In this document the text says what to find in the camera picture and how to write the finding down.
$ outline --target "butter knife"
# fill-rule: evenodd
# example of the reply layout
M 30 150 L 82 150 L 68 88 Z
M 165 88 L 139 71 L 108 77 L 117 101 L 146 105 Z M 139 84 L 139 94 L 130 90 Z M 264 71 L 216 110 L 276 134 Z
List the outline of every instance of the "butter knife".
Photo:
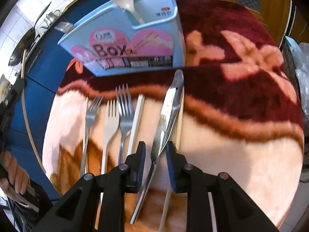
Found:
M 159 124 L 154 136 L 154 141 L 151 149 L 151 167 L 147 175 L 145 184 L 142 188 L 142 193 L 138 199 L 134 212 L 132 214 L 130 223 L 134 224 L 138 214 L 141 210 L 141 207 L 145 201 L 146 194 L 149 190 L 150 183 L 157 169 L 159 162 L 160 154 L 168 142 L 173 125 L 175 123 L 177 114 L 180 109 L 181 98 L 183 90 L 183 73 L 182 70 L 177 70 L 174 75 L 173 82 L 169 89 L 166 92 L 165 99 L 163 102 L 161 116 L 159 119 Z

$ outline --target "screw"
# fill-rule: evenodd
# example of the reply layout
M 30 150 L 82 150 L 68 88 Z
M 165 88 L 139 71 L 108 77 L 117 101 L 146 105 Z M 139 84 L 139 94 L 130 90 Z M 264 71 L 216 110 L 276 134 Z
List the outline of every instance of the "screw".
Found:
M 193 166 L 191 164 L 186 164 L 186 165 L 184 165 L 183 168 L 186 169 L 186 170 L 192 170 Z
M 86 173 L 86 174 L 84 175 L 84 180 L 89 181 L 89 180 L 91 180 L 91 179 L 92 179 L 92 174 L 91 174 L 91 173 Z
M 128 167 L 129 167 L 129 166 L 128 166 L 127 164 L 121 164 L 121 165 L 119 165 L 119 169 L 120 169 L 121 171 L 128 169 Z
M 229 178 L 229 175 L 228 175 L 228 173 L 226 173 L 226 172 L 220 173 L 219 176 L 220 176 L 221 179 L 224 179 L 224 180 L 226 180 L 227 178 Z

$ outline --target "frying pan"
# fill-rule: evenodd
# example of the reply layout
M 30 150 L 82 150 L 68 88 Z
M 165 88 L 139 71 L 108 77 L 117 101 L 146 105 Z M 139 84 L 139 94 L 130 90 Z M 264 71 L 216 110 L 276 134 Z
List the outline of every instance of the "frying pan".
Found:
M 16 66 L 21 62 L 21 59 L 23 58 L 23 52 L 26 49 L 29 51 L 30 47 L 32 46 L 35 37 L 36 37 L 36 30 L 35 26 L 38 20 L 41 16 L 46 12 L 48 7 L 50 6 L 52 2 L 50 2 L 41 12 L 39 17 L 37 18 L 36 22 L 34 23 L 34 26 L 27 31 L 27 33 L 22 37 L 22 39 L 19 41 L 18 45 L 15 47 L 15 50 L 13 51 L 13 54 L 11 55 L 9 66 Z

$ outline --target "silver fork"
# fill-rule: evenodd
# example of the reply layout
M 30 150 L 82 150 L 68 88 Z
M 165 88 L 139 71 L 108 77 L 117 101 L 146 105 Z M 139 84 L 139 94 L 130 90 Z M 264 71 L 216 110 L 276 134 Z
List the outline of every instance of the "silver fork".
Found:
M 98 108 L 101 104 L 103 97 L 95 97 L 94 100 L 92 101 L 91 105 L 86 111 L 86 129 L 87 129 L 87 135 L 85 139 L 85 148 L 82 153 L 82 159 L 81 159 L 81 167 L 80 167 L 80 173 L 79 177 L 81 178 L 85 174 L 85 164 L 86 164 L 86 154 L 87 154 L 87 145 L 88 145 L 88 140 L 89 140 L 89 135 L 90 135 L 90 129 L 91 126 L 95 120 L 95 115 L 98 111 Z
M 120 165 L 122 164 L 123 145 L 125 143 L 126 137 L 128 137 L 131 134 L 134 119 L 134 109 L 128 84 L 126 84 L 126 89 L 125 85 L 122 85 L 122 91 L 120 86 L 119 89 L 117 89 L 116 87 L 116 97 L 119 109 L 120 131 L 121 131 L 121 140 L 120 140 L 120 148 L 118 156 L 118 165 Z

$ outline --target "pan handle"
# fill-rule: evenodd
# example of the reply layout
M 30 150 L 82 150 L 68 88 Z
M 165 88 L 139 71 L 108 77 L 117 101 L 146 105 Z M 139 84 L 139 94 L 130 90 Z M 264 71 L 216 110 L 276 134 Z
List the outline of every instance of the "pan handle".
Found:
M 35 28 L 36 23 L 37 23 L 38 20 L 41 18 L 41 16 L 43 16 L 43 14 L 46 12 L 46 10 L 48 9 L 48 7 L 50 6 L 51 3 L 52 3 L 52 2 L 50 2 L 50 3 L 43 9 L 43 11 L 41 12 L 41 14 L 40 14 L 39 17 L 37 18 L 36 22 L 34 23 L 33 28 Z

